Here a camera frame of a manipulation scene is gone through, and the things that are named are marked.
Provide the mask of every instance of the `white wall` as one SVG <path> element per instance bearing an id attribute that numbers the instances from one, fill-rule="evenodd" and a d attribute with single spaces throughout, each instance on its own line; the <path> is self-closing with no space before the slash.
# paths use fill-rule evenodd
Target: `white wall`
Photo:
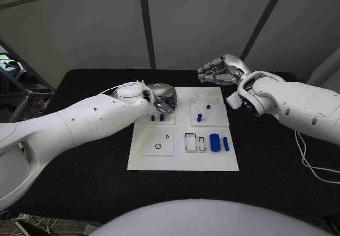
<path id="1" fill-rule="evenodd" d="M 196 70 L 241 56 L 268 0 L 150 0 L 157 69 Z"/>
<path id="2" fill-rule="evenodd" d="M 307 79 L 339 45 L 340 1 L 280 0 L 245 63 Z"/>
<path id="3" fill-rule="evenodd" d="M 0 22 L 0 39 L 55 88 L 72 69 L 150 68 L 140 0 L 39 0 L 0 10 Z"/>

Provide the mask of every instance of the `blue block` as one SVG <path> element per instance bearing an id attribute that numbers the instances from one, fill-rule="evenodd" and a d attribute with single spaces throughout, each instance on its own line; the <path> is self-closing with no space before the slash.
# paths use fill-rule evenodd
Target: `blue block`
<path id="1" fill-rule="evenodd" d="M 228 139 L 224 137 L 225 151 L 229 151 Z"/>
<path id="2" fill-rule="evenodd" d="M 212 148 L 212 151 L 215 151 L 215 152 L 221 151 L 219 135 L 218 134 L 211 134 L 211 148 Z"/>
<path id="3" fill-rule="evenodd" d="M 198 122 L 202 121 L 202 117 L 203 117 L 203 115 L 199 113 L 199 116 L 198 116 Z"/>

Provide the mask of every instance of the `black tablecloth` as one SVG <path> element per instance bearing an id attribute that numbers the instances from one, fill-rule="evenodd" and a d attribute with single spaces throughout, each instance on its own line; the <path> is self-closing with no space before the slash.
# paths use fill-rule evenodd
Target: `black tablecloth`
<path id="1" fill-rule="evenodd" d="M 287 81 L 290 73 L 277 73 Z M 90 69 L 68 72 L 48 113 L 56 112 L 107 88 L 144 79 L 173 86 L 218 87 L 201 83 L 195 71 Z M 237 86 L 224 86 L 226 98 Z M 113 136 L 59 155 L 32 188 L 10 207 L 54 218 L 107 221 L 149 204 L 175 199 L 242 202 L 300 219 L 340 213 L 340 185 L 322 182 L 301 164 L 294 131 L 273 115 L 255 117 L 226 105 L 239 172 L 127 171 L 133 125 Z M 307 159 L 340 169 L 339 146 L 306 137 Z M 337 176 L 320 173 L 324 178 Z"/>

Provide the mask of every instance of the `white platform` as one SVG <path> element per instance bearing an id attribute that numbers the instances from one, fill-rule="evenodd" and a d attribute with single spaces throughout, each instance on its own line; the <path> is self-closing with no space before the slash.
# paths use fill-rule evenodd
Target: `white platform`
<path id="1" fill-rule="evenodd" d="M 127 169 L 238 171 L 239 167 L 229 130 L 229 120 L 219 87 L 176 87 L 176 91 L 177 108 L 173 113 L 165 114 L 165 121 L 159 121 L 160 112 L 154 109 L 146 120 L 134 124 Z M 202 122 L 196 121 L 198 112 L 203 114 Z M 173 131 L 173 147 L 170 147 L 170 136 L 165 139 L 166 133 L 170 133 L 170 129 Z M 186 151 L 185 133 L 196 134 L 198 151 Z M 219 134 L 219 152 L 212 152 L 211 150 L 209 135 L 212 133 Z M 201 152 L 199 137 L 205 137 L 206 152 Z M 228 138 L 231 151 L 225 151 L 224 149 L 224 137 Z M 154 143 L 162 144 L 162 149 L 154 148 Z M 154 152 L 160 152 L 160 150 L 165 151 L 165 154 L 157 156 Z"/>

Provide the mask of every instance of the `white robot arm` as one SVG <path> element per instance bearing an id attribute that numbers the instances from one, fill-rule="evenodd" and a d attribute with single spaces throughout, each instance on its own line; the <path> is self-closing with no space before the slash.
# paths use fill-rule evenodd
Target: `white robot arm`
<path id="1" fill-rule="evenodd" d="M 286 82 L 275 74 L 251 72 L 244 62 L 231 54 L 213 60 L 199 70 L 199 79 L 218 84 L 226 76 L 218 67 L 231 70 L 229 84 L 238 91 L 226 98 L 234 109 L 242 105 L 257 115 L 270 113 L 300 133 L 340 145 L 340 95 L 300 82 Z"/>
<path id="2" fill-rule="evenodd" d="M 25 194 L 61 153 L 141 121 L 153 106 L 162 112 L 176 107 L 175 87 L 136 82 L 118 87 L 113 96 L 100 94 L 56 113 L 0 124 L 0 210 Z"/>

